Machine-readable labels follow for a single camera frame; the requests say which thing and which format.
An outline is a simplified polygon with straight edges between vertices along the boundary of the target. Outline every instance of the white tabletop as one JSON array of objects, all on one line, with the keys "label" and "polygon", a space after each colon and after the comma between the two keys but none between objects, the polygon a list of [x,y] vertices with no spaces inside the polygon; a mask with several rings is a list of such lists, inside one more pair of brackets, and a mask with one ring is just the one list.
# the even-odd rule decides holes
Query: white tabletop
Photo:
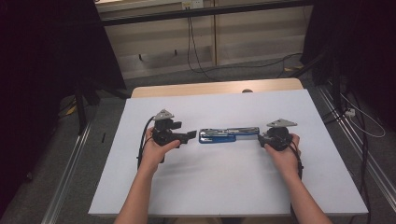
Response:
[{"label": "white tabletop", "polygon": [[[367,209],[330,138],[309,93],[272,91],[127,100],[91,215],[115,216],[136,173],[136,156],[148,119],[162,109],[182,121],[175,133],[203,128],[260,127],[276,119],[301,137],[303,181],[329,215]],[[257,140],[208,144],[191,139],[170,151],[154,176],[148,213],[160,217],[260,217],[290,213],[286,186]]]}]

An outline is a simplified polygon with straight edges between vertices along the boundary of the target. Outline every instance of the metal rail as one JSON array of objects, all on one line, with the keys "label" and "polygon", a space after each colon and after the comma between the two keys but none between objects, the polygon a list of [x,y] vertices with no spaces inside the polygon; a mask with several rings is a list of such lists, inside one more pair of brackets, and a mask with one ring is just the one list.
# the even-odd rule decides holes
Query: metal rail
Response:
[{"label": "metal rail", "polygon": [[227,6],[227,7],[205,7],[196,8],[190,10],[178,10],[169,11],[161,13],[153,13],[148,15],[139,16],[124,16],[115,18],[105,18],[101,21],[76,21],[71,23],[58,24],[59,26],[113,26],[113,25],[123,25],[129,23],[139,23],[146,21],[166,21],[182,18],[192,18],[192,17],[202,17],[202,16],[213,16],[229,13],[238,12],[249,12],[249,11],[260,11],[287,7],[305,7],[312,6],[316,0],[284,0],[284,1],[274,1],[266,3],[256,3],[256,4],[245,4],[237,6]]},{"label": "metal rail", "polygon": [[[332,105],[332,95],[328,90],[324,88],[318,88],[320,95],[322,96],[324,102],[329,107],[330,110],[334,110],[334,106]],[[339,114],[336,110],[334,110],[333,115],[335,118],[338,118]],[[362,159],[362,140],[355,131],[355,129],[350,124],[349,120],[346,118],[340,118],[338,120],[338,124],[341,129],[345,133],[346,137],[358,153],[359,157]],[[393,208],[393,211],[396,212],[396,188],[392,181],[387,177],[384,171],[381,169],[379,164],[375,161],[372,154],[369,152],[367,159],[367,170],[372,175],[375,183],[381,189],[385,198],[388,200],[389,205]]]},{"label": "metal rail", "polygon": [[76,167],[78,166],[78,161],[81,155],[81,152],[85,146],[85,142],[87,141],[88,135],[90,133],[90,129],[92,126],[92,121],[96,115],[97,107],[95,106],[90,113],[90,120],[88,121],[85,129],[82,134],[78,136],[76,144],[73,148],[72,155],[70,156],[69,162],[64,169],[64,174],[59,182],[58,188],[52,196],[52,199],[49,203],[49,207],[47,208],[47,212],[44,215],[42,220],[42,224],[54,224],[58,219],[59,213],[61,212],[62,205],[64,204],[64,198],[69,191],[69,186],[72,182],[72,178],[74,172],[76,171]]}]

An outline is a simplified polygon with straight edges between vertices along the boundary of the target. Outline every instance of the hand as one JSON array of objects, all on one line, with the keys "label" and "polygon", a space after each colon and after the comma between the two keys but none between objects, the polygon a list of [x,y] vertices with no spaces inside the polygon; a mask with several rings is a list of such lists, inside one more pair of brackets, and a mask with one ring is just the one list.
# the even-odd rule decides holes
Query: hand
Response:
[{"label": "hand", "polygon": [[[300,137],[294,133],[291,133],[291,135],[291,141],[294,144],[291,144],[290,146],[294,148],[294,150],[298,150],[298,154],[300,155],[301,151],[298,148],[295,148],[298,147],[300,143]],[[291,148],[287,147],[283,151],[276,151],[268,144],[265,144],[264,148],[268,154],[270,154],[276,165],[276,168],[284,177],[287,175],[298,174],[297,159],[294,153],[291,151]]]},{"label": "hand", "polygon": [[139,170],[149,171],[154,174],[157,171],[158,164],[161,162],[165,153],[180,145],[179,140],[175,140],[161,147],[152,139],[152,127],[146,131],[146,144],[143,150],[143,159],[140,163]]}]

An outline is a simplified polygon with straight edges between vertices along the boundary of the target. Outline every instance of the wire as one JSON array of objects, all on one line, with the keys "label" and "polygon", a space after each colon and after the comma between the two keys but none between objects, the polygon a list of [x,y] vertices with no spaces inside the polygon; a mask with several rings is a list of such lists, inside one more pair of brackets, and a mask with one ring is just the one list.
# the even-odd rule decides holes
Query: wire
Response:
[{"label": "wire", "polygon": [[308,30],[308,22],[306,21],[306,15],[305,15],[305,7],[303,7],[303,14],[304,14],[304,22],[305,22],[305,32]]},{"label": "wire", "polygon": [[76,101],[76,96],[73,97],[73,99],[72,99],[72,101],[70,101],[70,103],[68,103],[66,106],[64,106],[63,108],[61,108],[61,109],[59,110],[59,112],[64,111],[67,107],[69,107],[69,106],[70,106],[71,104],[73,104],[75,101]]},{"label": "wire", "polygon": [[140,148],[139,148],[139,154],[136,157],[137,158],[137,169],[139,169],[140,166],[140,162],[142,162],[142,157],[143,157],[143,148],[145,146],[145,144],[147,143],[147,141],[149,140],[149,138],[146,140],[146,142],[143,144],[144,140],[145,140],[145,135],[146,135],[146,131],[148,129],[149,124],[151,123],[151,121],[154,119],[154,116],[151,117],[148,122],[146,123],[145,129],[143,130],[142,133],[142,139],[140,140]]},{"label": "wire", "polygon": [[331,119],[331,120],[328,120],[328,121],[324,121],[324,120],[323,120],[323,123],[324,123],[325,125],[327,125],[327,124],[330,124],[330,123],[333,123],[333,122],[339,120],[340,118],[342,118],[342,117],[345,115],[346,111],[347,111],[347,109],[344,109],[343,111],[341,111],[341,114],[338,115],[336,118]]},{"label": "wire", "polygon": [[188,63],[189,63],[189,67],[190,67],[191,71],[192,71],[192,72],[196,72],[194,69],[192,69],[191,64],[190,64],[190,40],[191,40],[191,37],[192,37],[192,44],[194,45],[195,57],[196,57],[196,59],[197,59],[198,66],[199,66],[200,70],[202,71],[202,73],[204,73],[204,75],[205,75],[208,79],[213,80],[213,81],[219,81],[218,79],[215,79],[215,78],[213,78],[213,77],[208,76],[207,73],[205,72],[205,70],[202,68],[201,63],[200,63],[200,61],[199,61],[199,57],[198,57],[198,53],[197,53],[197,48],[196,48],[196,46],[195,46],[194,32],[193,32],[193,30],[192,30],[192,21],[191,21],[191,18],[190,18],[190,17],[188,17],[187,20],[188,20],[188,22],[189,22],[189,49],[188,49],[188,51],[187,51],[187,61],[188,61]]},{"label": "wire", "polygon": [[[297,146],[294,144],[293,141],[291,141],[291,143],[294,145],[294,148],[291,146],[291,144],[288,144],[288,147],[291,149],[291,151],[294,153],[294,156],[296,157],[297,160],[297,170],[298,170],[298,176],[300,177],[300,179],[303,179],[303,164],[301,162],[301,158],[300,155],[298,154],[298,148]],[[290,212],[291,212],[291,219],[293,221],[293,223],[299,223],[297,216],[294,212],[293,206],[290,204]]]},{"label": "wire", "polygon": [[[359,111],[361,112],[361,120],[358,118],[358,122],[359,122],[360,126],[363,128],[363,130],[365,130],[366,123],[364,120],[364,116],[362,115],[361,105],[359,104],[359,101],[353,92],[352,92],[352,95],[355,98],[355,101],[358,105]],[[370,222],[371,222],[371,204],[370,204],[370,197],[369,197],[369,193],[368,193],[368,189],[367,189],[367,185],[366,185],[366,181],[365,181],[368,156],[369,156],[368,139],[367,139],[366,132],[363,132],[363,141],[362,141],[362,146],[361,146],[361,186],[359,188],[359,193],[362,197],[364,194],[364,198],[365,198],[367,210],[368,210],[366,223],[370,224]],[[354,218],[355,217],[352,217],[352,219],[349,220],[349,224],[351,224],[353,222]]]},{"label": "wire", "polygon": [[301,55],[302,53],[295,53],[295,54],[290,54],[290,55],[286,55],[285,57],[283,57],[282,59],[282,71],[279,73],[279,75],[276,76],[276,78],[280,78],[280,76],[282,76],[282,74],[285,72],[285,60],[291,58],[292,56],[295,55]]},{"label": "wire", "polygon": [[372,133],[368,133],[368,132],[366,132],[365,130],[363,130],[363,128],[359,127],[355,122],[353,122],[352,118],[349,116],[349,120],[351,121],[351,123],[352,123],[353,125],[355,125],[355,126],[356,126],[359,130],[361,130],[362,132],[367,133],[368,135],[370,135],[370,136],[372,136],[372,137],[381,138],[381,137],[384,137],[384,136],[385,136],[385,134],[386,134],[387,132],[385,131],[385,129],[384,129],[378,122],[376,122],[372,117],[370,117],[368,114],[366,114],[366,113],[364,113],[362,110],[360,110],[357,106],[353,105],[343,94],[341,94],[341,96],[342,96],[350,105],[352,105],[356,110],[358,110],[359,112],[361,112],[361,113],[362,113],[363,115],[365,115],[367,118],[369,118],[370,120],[372,120],[376,125],[378,125],[378,127],[382,129],[382,132],[383,132],[383,133],[382,133],[381,135],[375,135],[375,134],[372,134]]},{"label": "wire", "polygon": [[[202,66],[201,66],[201,63],[200,63],[199,58],[198,58],[198,53],[197,53],[197,50],[196,50],[191,17],[188,17],[187,19],[188,19],[188,22],[189,22],[189,48],[188,48],[188,52],[187,52],[187,62],[189,64],[189,68],[194,73],[204,73],[204,75],[207,78],[209,78],[211,80],[214,80],[214,81],[220,81],[220,80],[215,79],[213,77],[210,77],[207,74],[208,72],[215,71],[215,70],[220,70],[220,69],[228,69],[228,68],[261,68],[261,67],[271,66],[271,65],[274,65],[274,64],[277,64],[277,63],[283,63],[282,72],[276,77],[276,78],[278,78],[278,77],[280,77],[283,74],[283,70],[285,68],[284,62],[285,62],[286,59],[291,58],[292,56],[302,55],[302,53],[289,54],[289,55],[286,55],[285,57],[283,57],[279,61],[276,61],[274,63],[262,64],[262,65],[235,65],[235,66],[226,66],[226,67],[214,67],[214,68],[209,68],[209,69],[204,70],[202,68]],[[200,68],[199,70],[193,69],[192,66],[191,66],[191,62],[190,62],[191,39],[192,39],[192,44],[194,46],[195,57],[197,59],[197,62],[198,62],[199,68]]]},{"label": "wire", "polygon": [[332,111],[330,111],[329,113],[326,113],[326,114],[320,116],[321,119],[324,120],[324,119],[328,118],[328,117],[332,114],[332,112],[334,112],[336,109],[337,109],[337,108],[334,108],[334,109],[333,109]]}]

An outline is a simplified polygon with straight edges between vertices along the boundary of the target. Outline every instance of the black cable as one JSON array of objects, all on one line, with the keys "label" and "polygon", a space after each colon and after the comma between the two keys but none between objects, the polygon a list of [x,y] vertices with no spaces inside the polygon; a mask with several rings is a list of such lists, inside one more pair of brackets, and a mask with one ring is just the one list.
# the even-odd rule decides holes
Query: black cable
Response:
[{"label": "black cable", "polygon": [[64,111],[67,107],[69,107],[71,104],[73,104],[76,101],[76,97],[73,97],[72,101],[68,103],[66,106],[64,106],[62,109],[59,110],[59,112]]},{"label": "black cable", "polygon": [[346,112],[347,112],[347,108],[345,108],[344,110],[342,110],[342,111],[341,111],[341,114],[338,115],[336,118],[331,119],[331,120],[327,120],[327,121],[324,121],[324,120],[323,120],[324,125],[327,125],[327,124],[330,124],[330,123],[333,123],[333,122],[339,120],[340,118],[342,118],[342,117],[345,115]]},{"label": "black cable", "polygon": [[[274,65],[274,64],[277,64],[277,63],[283,63],[283,62],[285,62],[286,59],[291,58],[292,56],[302,55],[302,53],[289,54],[289,55],[286,55],[285,57],[283,57],[283,58],[282,58],[281,60],[279,60],[279,61],[276,61],[276,62],[274,62],[274,63],[262,64],[262,65],[235,65],[235,66],[227,66],[227,67],[214,67],[214,68],[209,68],[209,69],[204,70],[204,69],[202,68],[202,66],[201,66],[201,63],[200,63],[199,58],[198,58],[198,53],[197,53],[197,50],[196,50],[196,45],[195,45],[195,39],[194,39],[194,33],[193,33],[193,28],[192,28],[191,17],[188,17],[187,20],[188,20],[188,23],[189,23],[189,48],[188,48],[188,51],[187,51],[187,62],[188,62],[188,64],[189,64],[189,68],[190,68],[190,70],[191,70],[192,72],[194,72],[194,73],[204,73],[204,75],[205,75],[207,78],[209,78],[209,79],[211,79],[211,80],[214,80],[214,81],[220,81],[220,80],[208,76],[208,75],[207,75],[207,72],[211,72],[211,71],[219,70],[219,69],[227,69],[227,68],[261,68],[261,67],[266,67],[266,66]],[[191,62],[190,62],[191,39],[192,39],[192,44],[194,45],[195,57],[196,57],[196,59],[197,59],[198,65],[199,65],[199,67],[200,67],[199,70],[195,70],[195,69],[193,69],[193,68],[191,67]],[[283,64],[282,72],[281,72],[276,78],[280,77],[280,75],[283,73],[284,67],[285,67],[285,66],[284,66],[284,64]]]},{"label": "black cable", "polygon": [[332,111],[330,111],[329,113],[326,113],[326,114],[320,116],[321,119],[324,120],[324,119],[328,118],[328,117],[332,114],[332,112],[334,112],[336,109],[337,109],[337,108],[334,108],[334,109],[333,109]]},{"label": "black cable", "polygon": [[196,46],[195,46],[194,33],[193,33],[193,30],[192,30],[192,29],[193,29],[193,28],[192,28],[192,21],[191,21],[191,18],[190,18],[190,17],[188,17],[187,20],[188,20],[188,22],[189,22],[189,49],[188,49],[188,51],[187,51],[187,61],[188,61],[188,63],[189,63],[189,67],[190,67],[191,71],[192,71],[192,72],[196,72],[194,69],[192,69],[191,64],[190,64],[190,39],[191,39],[191,37],[192,37],[192,44],[194,45],[195,57],[196,57],[196,59],[197,59],[198,66],[199,66],[200,70],[202,71],[202,72],[199,72],[199,73],[204,73],[204,75],[205,75],[208,79],[210,79],[210,80],[213,80],[213,81],[220,81],[220,80],[218,80],[218,79],[215,79],[215,78],[213,78],[213,77],[208,76],[207,73],[205,72],[205,70],[202,68],[201,63],[200,63],[199,58],[198,58],[197,48],[196,48]]},{"label": "black cable", "polygon": [[285,60],[291,58],[292,56],[300,55],[300,54],[302,54],[302,53],[290,54],[290,55],[286,55],[285,57],[283,57],[283,59],[282,59],[282,71],[279,73],[279,75],[276,76],[276,78],[280,78],[280,76],[282,76],[283,72],[285,72]]},{"label": "black cable", "polygon": [[75,111],[73,111],[72,113],[70,113],[70,114],[65,114],[65,115],[62,115],[62,116],[58,116],[58,119],[63,119],[63,118],[66,118],[66,117],[68,117],[68,116],[70,116],[70,115],[72,115],[73,113],[74,113]]},{"label": "black cable", "polygon": [[[357,108],[359,109],[359,111],[361,112],[361,105],[358,101],[358,98],[356,97],[356,94],[352,91],[351,92],[355,102],[357,104]],[[361,126],[361,128],[363,130],[366,129],[366,124],[365,124],[365,120],[364,120],[364,116],[361,112],[361,117],[359,118],[358,116],[356,116],[359,125]],[[365,132],[362,133],[363,134],[363,140],[362,140],[362,145],[361,145],[361,185],[359,187],[359,194],[361,195],[361,197],[364,196],[365,201],[366,201],[366,206],[367,206],[367,224],[371,223],[371,204],[370,204],[370,197],[369,197],[369,193],[368,193],[368,189],[367,189],[367,185],[366,185],[366,180],[365,180],[365,176],[366,176],[366,171],[367,171],[367,162],[368,162],[368,156],[369,156],[369,148],[368,148],[368,138],[367,138],[367,134]],[[352,217],[352,219],[349,220],[349,224],[351,224],[353,222],[355,217]]]},{"label": "black cable", "polygon": [[305,33],[306,33],[306,30],[308,29],[308,22],[306,22],[305,7],[303,7],[303,14],[304,14],[304,22],[305,22]]},{"label": "black cable", "polygon": [[[297,171],[298,171],[298,176],[300,177],[300,179],[303,179],[303,164],[301,162],[301,158],[300,155],[298,154],[298,148],[297,146],[294,144],[293,141],[291,141],[291,143],[294,145],[294,148],[291,146],[291,144],[288,144],[288,148],[291,149],[291,151],[294,153],[294,156],[296,157],[297,160]],[[293,206],[290,205],[290,212],[291,212],[291,219],[293,221],[293,223],[299,223],[298,222],[298,218],[294,212]]]},{"label": "black cable", "polygon": [[139,169],[140,166],[140,162],[142,162],[142,157],[143,157],[143,148],[145,146],[145,144],[147,143],[147,141],[149,139],[146,140],[146,142],[143,144],[144,140],[145,140],[145,135],[146,135],[146,131],[148,129],[149,124],[151,123],[151,121],[154,119],[154,116],[151,117],[148,122],[146,123],[145,129],[143,130],[143,134],[142,134],[142,139],[140,140],[140,148],[139,148],[139,154],[136,157],[137,158],[137,169]]}]

